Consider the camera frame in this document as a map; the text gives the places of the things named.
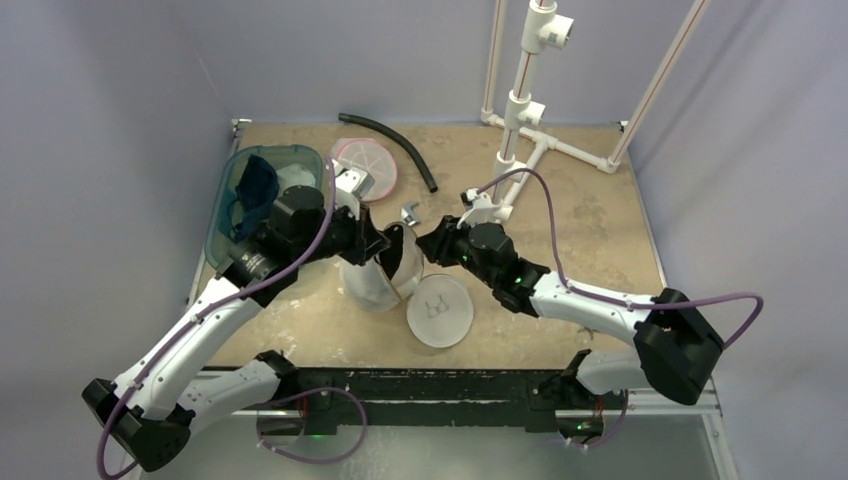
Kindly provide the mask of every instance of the clear plastic lid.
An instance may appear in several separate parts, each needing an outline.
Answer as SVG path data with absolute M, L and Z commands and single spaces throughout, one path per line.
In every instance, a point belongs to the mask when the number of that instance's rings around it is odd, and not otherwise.
M 395 188 L 397 163 L 377 141 L 371 138 L 341 138 L 330 155 L 346 168 L 361 168 L 374 179 L 374 186 L 362 197 L 363 202 L 380 200 Z
M 412 333 L 426 345 L 447 348 L 459 343 L 471 329 L 474 304 L 468 288 L 450 275 L 421 279 L 406 306 Z

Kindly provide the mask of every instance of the metal bracket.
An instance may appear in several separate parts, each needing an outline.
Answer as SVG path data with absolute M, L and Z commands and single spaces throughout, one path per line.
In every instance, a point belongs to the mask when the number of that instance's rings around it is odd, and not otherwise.
M 241 145 L 241 139 L 244 136 L 244 130 L 248 125 L 253 123 L 249 118 L 233 118 L 230 120 L 233 123 L 233 148 L 230 156 L 236 153 Z

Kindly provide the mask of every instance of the pvc pipe fitting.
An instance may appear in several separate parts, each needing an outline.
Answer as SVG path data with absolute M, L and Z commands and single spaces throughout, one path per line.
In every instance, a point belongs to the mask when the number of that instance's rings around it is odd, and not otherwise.
M 537 0 L 530 0 L 530 8 L 527 9 L 527 17 L 524 19 L 524 31 L 521 35 L 521 48 L 531 54 L 542 52 L 544 44 L 540 38 L 542 27 L 554 21 L 556 18 L 556 2 L 540 7 Z
M 573 26 L 573 18 L 557 15 L 539 30 L 539 41 L 555 48 L 562 48 L 571 36 Z
M 507 130 L 518 130 L 527 123 L 535 126 L 542 120 L 542 115 L 545 114 L 545 106 L 530 100 L 530 97 L 528 93 L 522 100 L 516 98 L 514 92 L 509 92 L 509 100 L 507 100 L 506 112 L 504 112 L 504 126 Z

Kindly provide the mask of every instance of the gray wall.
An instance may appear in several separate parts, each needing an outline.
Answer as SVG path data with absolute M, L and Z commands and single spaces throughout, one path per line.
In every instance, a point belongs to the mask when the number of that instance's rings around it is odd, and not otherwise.
M 94 478 L 80 399 L 173 323 L 228 117 L 162 1 L 0 6 L 0 458 Z
M 845 478 L 848 3 L 716 0 L 631 149 L 670 281 L 753 289 L 719 363 L 745 480 Z M 708 311 L 731 332 L 749 305 Z
M 392 122 L 479 120 L 494 0 L 173 0 L 234 116 Z M 512 87 L 528 1 L 507 15 L 496 111 Z M 548 49 L 534 97 L 548 123 L 630 118 L 688 0 L 571 0 L 562 51 Z

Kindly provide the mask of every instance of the tan tabletop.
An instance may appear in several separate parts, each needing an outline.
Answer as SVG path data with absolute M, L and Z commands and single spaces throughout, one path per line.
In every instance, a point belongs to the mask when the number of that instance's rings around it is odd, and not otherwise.
M 430 194 L 409 156 L 380 134 L 353 125 L 250 125 L 241 148 L 252 145 L 308 145 L 326 155 L 338 138 L 372 137 L 398 165 L 398 183 L 385 199 L 372 204 L 378 228 L 399 220 L 400 206 L 420 205 L 418 234 L 430 232 L 443 215 L 461 215 L 463 190 L 491 179 L 501 130 L 476 126 L 399 126 L 399 133 L 427 161 L 439 191 Z M 588 152 L 608 155 L 620 132 L 614 128 L 545 129 Z M 516 156 L 526 160 L 533 149 L 522 139 Z M 636 186 L 625 158 L 614 175 L 548 151 L 538 171 L 553 191 L 559 252 L 566 273 L 598 286 L 637 293 L 659 293 L 660 274 L 643 220 Z M 554 267 L 547 211 L 539 185 L 528 185 L 505 224 L 519 255 Z M 513 314 L 491 290 L 460 267 L 427 265 L 425 274 L 449 273 L 468 286 L 474 301 L 471 331 L 458 345 L 435 349 L 419 342 L 406 322 L 406 304 L 374 314 L 360 310 L 345 295 L 338 257 L 307 265 L 296 284 L 284 290 L 263 312 L 245 324 L 212 358 L 210 365 L 240 366 L 256 353 L 275 349 L 298 366 L 414 368 L 564 368 L 584 348 L 623 348 L 617 339 L 590 335 L 571 322 Z M 213 274 L 208 265 L 200 285 Z

